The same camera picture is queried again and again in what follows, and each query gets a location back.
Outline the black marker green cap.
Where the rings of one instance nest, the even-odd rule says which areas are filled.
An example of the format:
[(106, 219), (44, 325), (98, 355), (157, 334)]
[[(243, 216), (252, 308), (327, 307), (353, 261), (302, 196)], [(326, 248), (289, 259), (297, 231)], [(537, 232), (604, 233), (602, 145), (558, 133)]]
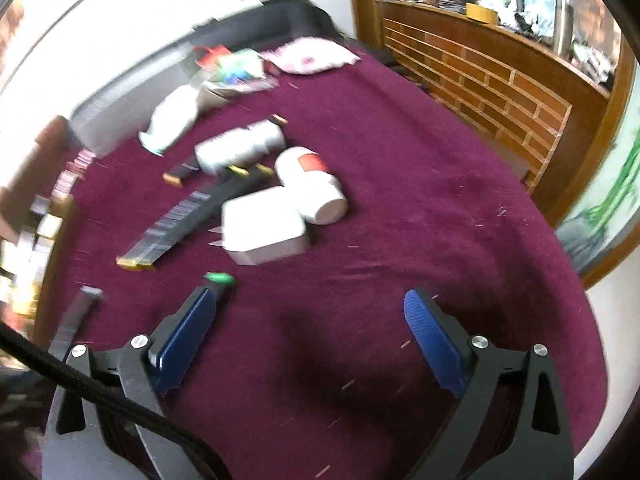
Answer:
[(236, 279), (229, 273), (206, 272), (203, 278), (205, 286), (214, 293), (217, 304), (226, 301), (236, 285)]

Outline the black marker white cap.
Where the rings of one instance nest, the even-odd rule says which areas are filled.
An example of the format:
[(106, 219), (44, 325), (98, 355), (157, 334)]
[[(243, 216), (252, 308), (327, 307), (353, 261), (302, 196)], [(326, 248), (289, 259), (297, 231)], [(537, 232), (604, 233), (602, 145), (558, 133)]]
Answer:
[(60, 325), (50, 343), (49, 353), (62, 362), (70, 353), (74, 340), (85, 317), (103, 296), (103, 290), (82, 286), (74, 300), (62, 315)]

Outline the brown cardboard tray box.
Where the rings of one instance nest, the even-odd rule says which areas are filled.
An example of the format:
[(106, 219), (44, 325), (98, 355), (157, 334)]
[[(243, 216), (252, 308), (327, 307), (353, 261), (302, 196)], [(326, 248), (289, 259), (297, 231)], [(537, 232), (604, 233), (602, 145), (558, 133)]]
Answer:
[(40, 346), (52, 339), (53, 289), (76, 204), (36, 196), (15, 243), (1, 243), (1, 321)]

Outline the maroon upholstered chair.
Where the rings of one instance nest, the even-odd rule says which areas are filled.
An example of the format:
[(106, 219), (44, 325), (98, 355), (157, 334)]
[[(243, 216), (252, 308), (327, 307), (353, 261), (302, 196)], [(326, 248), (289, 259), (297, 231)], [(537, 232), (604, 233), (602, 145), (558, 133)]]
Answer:
[(1, 185), (2, 240), (17, 242), (35, 197), (52, 188), (78, 148), (70, 122), (63, 116), (56, 116), (40, 131), (16, 174)]

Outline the black marker yellow caps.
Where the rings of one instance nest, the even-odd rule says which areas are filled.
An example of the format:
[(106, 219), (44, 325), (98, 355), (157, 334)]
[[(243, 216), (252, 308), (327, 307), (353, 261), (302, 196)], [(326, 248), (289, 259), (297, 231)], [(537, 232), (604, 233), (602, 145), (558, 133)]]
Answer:
[(205, 221), (218, 219), (225, 203), (258, 191), (273, 176), (274, 171), (261, 164), (224, 168), (213, 183), (192, 192), (147, 228), (134, 246), (116, 258), (116, 264), (125, 270), (151, 269)]

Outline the white red-label pill bottle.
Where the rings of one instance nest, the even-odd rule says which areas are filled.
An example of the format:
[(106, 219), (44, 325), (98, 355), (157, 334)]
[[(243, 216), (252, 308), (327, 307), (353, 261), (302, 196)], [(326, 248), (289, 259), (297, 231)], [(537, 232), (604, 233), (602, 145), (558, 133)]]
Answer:
[(277, 157), (274, 170), (306, 222), (328, 226), (348, 211), (341, 182), (316, 152), (302, 146), (288, 148)]

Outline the wooden brick-pattern counter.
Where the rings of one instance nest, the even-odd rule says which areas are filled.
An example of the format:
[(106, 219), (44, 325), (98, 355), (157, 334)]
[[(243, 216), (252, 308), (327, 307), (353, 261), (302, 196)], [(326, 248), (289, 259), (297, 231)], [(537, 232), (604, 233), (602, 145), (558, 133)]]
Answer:
[(352, 0), (358, 37), (386, 48), (432, 97), (527, 165), (527, 192), (556, 226), (599, 169), (636, 58), (620, 47), (605, 90), (540, 44), (422, 3)]

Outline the grey shoe box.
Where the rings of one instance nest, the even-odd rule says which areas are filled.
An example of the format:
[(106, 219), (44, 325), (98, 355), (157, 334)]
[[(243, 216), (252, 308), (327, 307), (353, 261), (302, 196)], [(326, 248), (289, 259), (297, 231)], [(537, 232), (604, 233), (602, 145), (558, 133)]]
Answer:
[(76, 139), (100, 157), (149, 125), (152, 113), (198, 70), (190, 44), (175, 44), (148, 56), (73, 110), (68, 122)]

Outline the white teal-cuff glove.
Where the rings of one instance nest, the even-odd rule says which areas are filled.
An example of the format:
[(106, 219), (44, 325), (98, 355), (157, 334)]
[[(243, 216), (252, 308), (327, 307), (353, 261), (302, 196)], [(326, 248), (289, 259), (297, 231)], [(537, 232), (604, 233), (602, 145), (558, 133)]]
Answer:
[(150, 153), (163, 156), (201, 114), (228, 104), (224, 96), (203, 87), (184, 84), (166, 96), (152, 113), (149, 128), (138, 133), (141, 145)]

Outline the green cloth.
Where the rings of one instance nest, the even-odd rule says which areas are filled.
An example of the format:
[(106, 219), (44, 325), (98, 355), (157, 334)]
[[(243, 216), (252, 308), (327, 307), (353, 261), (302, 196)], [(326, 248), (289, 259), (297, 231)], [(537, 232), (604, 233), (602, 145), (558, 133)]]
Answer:
[(198, 71), (191, 79), (194, 87), (218, 96), (242, 96), (279, 87), (278, 72), (255, 50), (232, 52), (221, 44), (194, 47)]

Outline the pink floral cloth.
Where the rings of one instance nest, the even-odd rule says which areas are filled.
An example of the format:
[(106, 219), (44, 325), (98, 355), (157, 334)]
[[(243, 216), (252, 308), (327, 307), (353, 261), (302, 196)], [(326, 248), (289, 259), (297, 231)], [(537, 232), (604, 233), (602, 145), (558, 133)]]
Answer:
[(314, 75), (355, 65), (360, 57), (333, 40), (320, 37), (300, 37), (260, 56), (290, 75)]

